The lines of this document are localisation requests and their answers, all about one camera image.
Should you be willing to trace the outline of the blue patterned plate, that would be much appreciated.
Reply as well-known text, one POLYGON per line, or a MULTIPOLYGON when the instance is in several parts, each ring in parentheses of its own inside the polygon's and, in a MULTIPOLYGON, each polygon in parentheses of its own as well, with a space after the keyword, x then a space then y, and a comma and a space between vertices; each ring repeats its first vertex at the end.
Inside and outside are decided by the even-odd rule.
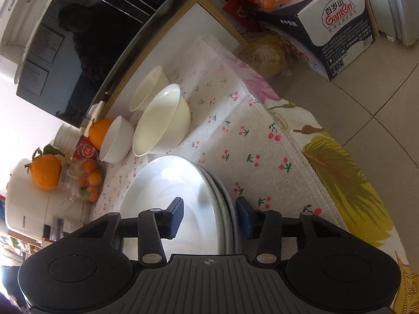
POLYGON ((213 172, 204 169, 200 165, 197 165, 197 168, 208 180, 219 203, 219 209, 224 225, 225 254, 241 254, 243 252, 243 248, 234 202, 232 201, 223 183, 213 172))

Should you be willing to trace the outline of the plain white plate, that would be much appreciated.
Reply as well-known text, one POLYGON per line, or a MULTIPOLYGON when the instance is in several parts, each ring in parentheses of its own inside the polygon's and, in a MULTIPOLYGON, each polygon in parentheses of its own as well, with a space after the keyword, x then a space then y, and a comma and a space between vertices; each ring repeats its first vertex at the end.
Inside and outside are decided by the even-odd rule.
POLYGON ((224 225, 217 197, 197 165, 182 157, 159 157, 131 183, 119 210, 122 218, 136 218, 151 208, 166 209, 174 198, 184 201, 184 217, 172 240, 163 240, 172 254, 225 254, 224 225))

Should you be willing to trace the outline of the cream bowl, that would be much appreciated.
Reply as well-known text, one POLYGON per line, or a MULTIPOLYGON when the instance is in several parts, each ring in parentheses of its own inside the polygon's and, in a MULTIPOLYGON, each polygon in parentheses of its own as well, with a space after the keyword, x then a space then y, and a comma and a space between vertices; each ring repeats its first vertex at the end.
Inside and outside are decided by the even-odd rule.
POLYGON ((163 66, 154 67, 137 86, 129 104, 129 111, 145 111, 154 97, 168 85, 163 66))
POLYGON ((137 157, 170 152, 186 137, 190 127, 190 109, 178 84, 162 89, 141 116, 132 142, 137 157))

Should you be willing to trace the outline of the white kitchen appliance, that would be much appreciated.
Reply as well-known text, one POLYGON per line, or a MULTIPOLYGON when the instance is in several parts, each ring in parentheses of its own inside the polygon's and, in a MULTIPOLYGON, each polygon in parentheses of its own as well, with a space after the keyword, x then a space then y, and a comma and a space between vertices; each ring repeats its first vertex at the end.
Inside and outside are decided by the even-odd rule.
POLYGON ((41 240, 46 225, 52 226, 55 218, 69 220, 79 228, 89 222, 90 206, 70 200, 64 189, 43 191, 33 182, 22 159, 11 173, 6 191, 5 221, 9 230, 41 240))

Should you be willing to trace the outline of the glass jar of tangerines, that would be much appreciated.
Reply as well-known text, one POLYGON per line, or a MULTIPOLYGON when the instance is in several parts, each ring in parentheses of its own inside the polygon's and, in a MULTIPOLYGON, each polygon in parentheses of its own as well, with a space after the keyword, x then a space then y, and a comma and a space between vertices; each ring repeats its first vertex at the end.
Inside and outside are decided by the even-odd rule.
POLYGON ((65 161, 59 186, 73 202, 97 202, 104 186, 104 165, 90 158, 65 161))

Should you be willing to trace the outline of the white ceramic bowl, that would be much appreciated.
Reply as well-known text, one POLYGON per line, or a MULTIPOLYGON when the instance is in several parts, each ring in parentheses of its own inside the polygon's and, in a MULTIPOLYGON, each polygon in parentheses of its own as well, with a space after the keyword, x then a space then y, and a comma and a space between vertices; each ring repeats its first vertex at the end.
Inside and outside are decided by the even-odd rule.
POLYGON ((100 161, 121 162, 131 150, 134 127, 122 116, 114 119, 107 131, 100 150, 100 161))

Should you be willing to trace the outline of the large orange on table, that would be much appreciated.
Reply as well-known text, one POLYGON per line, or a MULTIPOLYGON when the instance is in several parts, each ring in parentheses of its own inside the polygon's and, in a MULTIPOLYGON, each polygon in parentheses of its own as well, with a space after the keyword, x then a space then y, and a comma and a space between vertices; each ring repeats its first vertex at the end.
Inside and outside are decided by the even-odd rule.
POLYGON ((94 119, 89 128, 88 136, 82 139, 80 143, 92 145, 96 150, 100 151, 102 143, 104 142, 104 137, 113 121, 114 120, 110 118, 94 119))

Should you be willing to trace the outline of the large orange on jar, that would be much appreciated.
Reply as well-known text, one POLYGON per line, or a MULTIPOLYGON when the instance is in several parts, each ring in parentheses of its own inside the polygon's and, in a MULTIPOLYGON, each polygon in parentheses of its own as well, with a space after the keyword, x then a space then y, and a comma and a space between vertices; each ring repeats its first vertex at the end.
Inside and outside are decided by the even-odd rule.
POLYGON ((58 187, 63 168, 64 153, 51 144, 42 150, 33 152, 32 160, 24 167, 31 175, 33 183, 43 191, 52 191, 58 187))

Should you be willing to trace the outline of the stack of white cups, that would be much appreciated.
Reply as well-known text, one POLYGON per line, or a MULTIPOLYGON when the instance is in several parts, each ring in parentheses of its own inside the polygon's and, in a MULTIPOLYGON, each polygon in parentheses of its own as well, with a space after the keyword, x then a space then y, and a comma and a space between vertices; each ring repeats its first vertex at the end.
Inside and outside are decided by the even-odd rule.
POLYGON ((82 137, 80 129, 68 126, 63 123, 53 140, 53 147, 63 152, 65 155, 73 156, 76 147, 82 137))

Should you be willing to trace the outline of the cherry print tablecloth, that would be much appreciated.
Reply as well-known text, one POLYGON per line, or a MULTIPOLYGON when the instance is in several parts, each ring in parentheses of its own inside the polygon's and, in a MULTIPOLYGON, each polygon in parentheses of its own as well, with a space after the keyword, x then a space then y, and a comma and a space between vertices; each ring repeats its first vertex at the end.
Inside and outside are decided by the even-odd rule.
POLYGON ((314 170, 291 145, 268 148, 257 124, 267 125, 267 110, 251 109, 251 94, 214 38, 199 38, 175 61, 169 80, 180 86, 190 108, 190 129, 170 152, 124 160, 107 168, 104 190, 92 218, 119 212, 131 183, 150 162, 174 155, 213 172, 235 203, 240 196, 260 211, 297 218, 311 213, 339 227, 344 222, 314 170))

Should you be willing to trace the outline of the bag of bread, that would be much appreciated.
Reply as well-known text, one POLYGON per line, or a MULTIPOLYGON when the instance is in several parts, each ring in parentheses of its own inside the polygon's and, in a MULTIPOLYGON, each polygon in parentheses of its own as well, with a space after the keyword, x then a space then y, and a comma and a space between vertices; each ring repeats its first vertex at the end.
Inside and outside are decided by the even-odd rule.
POLYGON ((236 49, 235 55, 266 80, 289 75, 293 67, 292 52, 277 35, 265 34, 253 38, 236 49))

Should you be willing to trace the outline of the Ganten water carton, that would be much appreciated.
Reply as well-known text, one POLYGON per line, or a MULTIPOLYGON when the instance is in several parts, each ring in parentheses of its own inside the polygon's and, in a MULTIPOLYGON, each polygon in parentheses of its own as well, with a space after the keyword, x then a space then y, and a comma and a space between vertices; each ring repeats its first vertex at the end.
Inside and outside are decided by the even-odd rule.
POLYGON ((366 0, 291 0, 258 17, 297 58, 329 81, 374 41, 366 0))

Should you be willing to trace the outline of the black microwave oven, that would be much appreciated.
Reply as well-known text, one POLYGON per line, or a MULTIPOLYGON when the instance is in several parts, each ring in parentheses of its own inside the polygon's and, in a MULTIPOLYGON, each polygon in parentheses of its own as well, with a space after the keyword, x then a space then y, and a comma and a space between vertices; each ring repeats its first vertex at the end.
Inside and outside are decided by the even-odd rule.
POLYGON ((80 127, 106 101, 130 52, 173 0, 50 0, 29 41, 16 94, 80 127))

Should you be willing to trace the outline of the white Canon printer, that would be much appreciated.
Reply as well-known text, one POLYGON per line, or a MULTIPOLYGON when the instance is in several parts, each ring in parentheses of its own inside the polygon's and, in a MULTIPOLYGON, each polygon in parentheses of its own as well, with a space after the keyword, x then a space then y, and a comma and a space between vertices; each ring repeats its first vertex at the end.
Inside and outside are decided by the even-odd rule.
POLYGON ((3 0, 1 5, 1 57, 16 64, 19 82, 33 38, 52 0, 3 0))

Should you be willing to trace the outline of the silver refrigerator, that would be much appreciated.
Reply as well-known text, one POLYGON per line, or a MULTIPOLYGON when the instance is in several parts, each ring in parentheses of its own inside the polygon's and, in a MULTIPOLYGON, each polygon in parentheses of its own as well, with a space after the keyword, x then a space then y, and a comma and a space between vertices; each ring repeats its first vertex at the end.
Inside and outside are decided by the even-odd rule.
POLYGON ((418 40, 418 0, 369 0, 378 30, 405 46, 418 40))

